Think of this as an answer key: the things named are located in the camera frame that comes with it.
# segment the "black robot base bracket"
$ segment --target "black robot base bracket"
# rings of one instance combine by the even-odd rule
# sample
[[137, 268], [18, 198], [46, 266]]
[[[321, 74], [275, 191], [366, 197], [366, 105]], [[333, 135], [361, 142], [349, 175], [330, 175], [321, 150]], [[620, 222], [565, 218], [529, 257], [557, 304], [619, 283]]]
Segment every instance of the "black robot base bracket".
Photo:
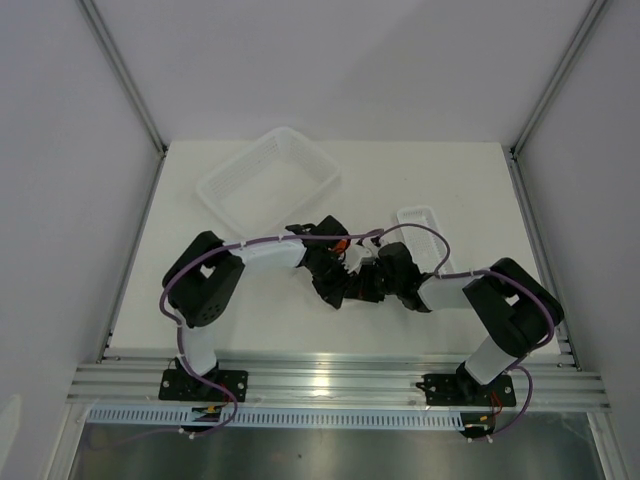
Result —
[[[205, 402], [224, 403], [229, 399], [219, 390], [211, 388], [200, 380], [189, 375], [180, 362], [175, 361], [176, 368], [169, 368], [162, 374], [159, 400], [175, 402]], [[213, 369], [204, 375], [212, 383], [221, 385], [236, 397], [239, 403], [244, 403], [249, 388], [249, 373], [245, 370]]]
[[427, 405], [433, 407], [491, 407], [494, 393], [504, 407], [516, 406], [516, 395], [510, 375], [500, 375], [473, 398], [465, 397], [458, 386], [455, 373], [423, 375], [416, 387], [425, 394]]

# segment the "metal frame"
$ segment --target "metal frame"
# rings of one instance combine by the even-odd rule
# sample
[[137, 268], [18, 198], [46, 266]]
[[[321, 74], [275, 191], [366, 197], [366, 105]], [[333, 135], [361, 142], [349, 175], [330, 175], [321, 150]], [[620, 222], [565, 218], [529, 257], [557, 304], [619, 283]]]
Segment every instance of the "metal frame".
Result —
[[[223, 408], [220, 421], [232, 415], [231, 408]], [[135, 405], [96, 405], [87, 423], [120, 425], [171, 425], [174, 427], [210, 427], [201, 420], [202, 413], [192, 407], [158, 407]], [[251, 428], [327, 428], [349, 430], [435, 430], [462, 431], [462, 415], [458, 412], [425, 410], [354, 410], [354, 409], [291, 409], [245, 407], [238, 409], [234, 427]]]
[[545, 113], [549, 110], [549, 107], [555, 100], [560, 89], [564, 86], [567, 78], [569, 78], [573, 67], [579, 60], [587, 43], [589, 43], [589, 40], [593, 37], [600, 20], [604, 17], [610, 4], [611, 0], [593, 0], [591, 2], [589, 9], [578, 25], [569, 45], [554, 69], [553, 75], [551, 75], [551, 78], [547, 82], [542, 95], [540, 95], [536, 106], [533, 108], [529, 118], [527, 118], [520, 135], [518, 135], [518, 139], [511, 149], [516, 159], [520, 153], [522, 153], [527, 141], [540, 125]]
[[140, 90], [133, 81], [131, 73], [127, 65], [124, 63], [122, 55], [113, 40], [107, 24], [105, 23], [98, 7], [93, 0], [76, 0], [76, 4], [82, 12], [82, 16], [87, 21], [91, 33], [93, 33], [96, 43], [102, 50], [104, 58], [111, 67], [113, 75], [120, 84], [123, 93], [127, 97], [131, 108], [142, 123], [149, 140], [153, 144], [154, 148], [160, 156], [164, 155], [167, 151], [166, 144], [162, 141], [158, 127], [149, 113], [149, 109], [140, 95]]
[[[162, 372], [172, 358], [171, 355], [121, 357], [105, 359], [98, 365], [80, 365], [68, 401], [173, 405], [157, 400]], [[425, 396], [416, 388], [416, 382], [421, 381], [425, 373], [451, 373], [465, 358], [464, 355], [388, 357], [218, 352], [222, 368], [249, 372], [244, 406], [261, 408], [424, 410]], [[533, 357], [526, 360], [525, 365], [535, 385], [531, 411], [610, 411], [600, 376], [577, 371], [571, 354]], [[513, 383], [516, 396], [522, 402], [528, 389], [526, 377], [514, 372]], [[521, 407], [522, 403], [512, 410]], [[430, 407], [429, 410], [470, 409]]]
[[[167, 147], [94, 1], [76, 0], [76, 3], [142, 122], [149, 140], [161, 158], [164, 158]], [[609, 4], [610, 0], [592, 2], [511, 148], [510, 154], [507, 155], [514, 191], [541, 280], [558, 296], [561, 296], [561, 292], [553, 278], [518, 158], [593, 36]], [[161, 165], [156, 171], [149, 191], [122, 285], [114, 300], [109, 329], [112, 328], [120, 308], [160, 173]], [[109, 333], [105, 335], [105, 347], [108, 345]], [[586, 412], [607, 478], [628, 478], [611, 426], [611, 408], [602, 379], [597, 373], [581, 371], [566, 327], [559, 329], [558, 339], [562, 352], [560, 355], [534, 356], [526, 361], [535, 385], [531, 411]], [[175, 410], [176, 408], [176, 404], [157, 400], [162, 371], [167, 368], [175, 351], [150, 352], [106, 348], [101, 351], [101, 354], [105, 356], [102, 356], [97, 364], [83, 364], [78, 367], [69, 391], [65, 426], [48, 478], [67, 478], [71, 471], [72, 454], [78, 445], [81, 427], [86, 419], [87, 404], [93, 406], [96, 402], [100, 402], [101, 405], [112, 405], [114, 409], [117, 409], [117, 405], [132, 404], [138, 405], [138, 407], [131, 407], [137, 409], [170, 410], [173, 408]], [[306, 409], [316, 412], [355, 412], [374, 409], [388, 412], [424, 412], [424, 394], [415, 387], [415, 383], [425, 373], [451, 372], [464, 360], [462, 356], [456, 355], [389, 358], [337, 354], [275, 355], [252, 352], [219, 352], [219, 359], [224, 368], [243, 369], [250, 373], [247, 401], [243, 410]], [[514, 373], [513, 377], [514, 388], [519, 391], [520, 394], [517, 397], [521, 402], [525, 397], [528, 383], [522, 375]], [[180, 408], [189, 406], [184, 403], [177, 405]], [[465, 410], [464, 408], [428, 409], [433, 412]]]

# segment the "black bracket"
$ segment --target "black bracket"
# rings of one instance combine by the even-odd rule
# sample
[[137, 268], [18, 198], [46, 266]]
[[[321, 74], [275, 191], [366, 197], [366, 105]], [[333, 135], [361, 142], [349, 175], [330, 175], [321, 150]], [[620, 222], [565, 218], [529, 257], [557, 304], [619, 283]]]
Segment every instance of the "black bracket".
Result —
[[504, 407], [516, 406], [513, 380], [509, 375], [500, 375], [491, 385], [469, 400], [458, 387], [455, 373], [428, 373], [422, 376], [416, 387], [422, 390], [427, 405], [434, 407], [491, 407], [491, 393], [495, 392]]
[[[562, 305], [513, 259], [502, 258], [490, 270], [533, 294], [554, 325], [564, 319]], [[462, 292], [494, 343], [514, 359], [527, 355], [549, 331], [545, 315], [528, 295], [493, 276], [483, 275], [472, 280]]]
[[[193, 260], [223, 243], [213, 232], [202, 232], [164, 276], [162, 286], [166, 287]], [[213, 271], [207, 276], [202, 266]], [[229, 252], [220, 252], [200, 267], [185, 273], [169, 292], [169, 304], [180, 311], [190, 328], [205, 327], [222, 315], [244, 271], [242, 259]]]
[[[204, 402], [224, 403], [229, 399], [215, 388], [208, 387], [199, 380], [189, 375], [176, 361], [178, 367], [165, 370], [162, 374], [160, 400], [177, 402]], [[205, 375], [207, 380], [222, 385], [236, 397], [239, 403], [245, 401], [249, 387], [249, 373], [245, 370], [219, 370], [215, 369]]]

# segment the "orange component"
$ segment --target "orange component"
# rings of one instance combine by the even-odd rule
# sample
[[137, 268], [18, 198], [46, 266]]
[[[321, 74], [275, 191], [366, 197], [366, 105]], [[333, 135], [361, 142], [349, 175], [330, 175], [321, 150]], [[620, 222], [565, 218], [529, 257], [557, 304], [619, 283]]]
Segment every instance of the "orange component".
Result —
[[338, 244], [331, 249], [332, 252], [344, 253], [349, 248], [349, 240], [340, 240]]

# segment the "small white tray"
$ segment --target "small white tray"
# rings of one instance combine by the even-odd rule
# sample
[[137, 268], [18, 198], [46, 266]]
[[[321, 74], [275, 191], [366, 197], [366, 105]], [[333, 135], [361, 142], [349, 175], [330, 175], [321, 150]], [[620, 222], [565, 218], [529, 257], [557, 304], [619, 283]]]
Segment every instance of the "small white tray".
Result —
[[[405, 207], [398, 210], [398, 223], [417, 223], [434, 229], [447, 238], [438, 225], [436, 215], [431, 207]], [[418, 266], [422, 273], [432, 272], [433, 269], [442, 261], [447, 250], [442, 241], [435, 235], [430, 234], [419, 228], [406, 227], [401, 228], [404, 243], [411, 253], [413, 262]], [[449, 256], [449, 260], [442, 266], [440, 273], [453, 273], [453, 259]]]

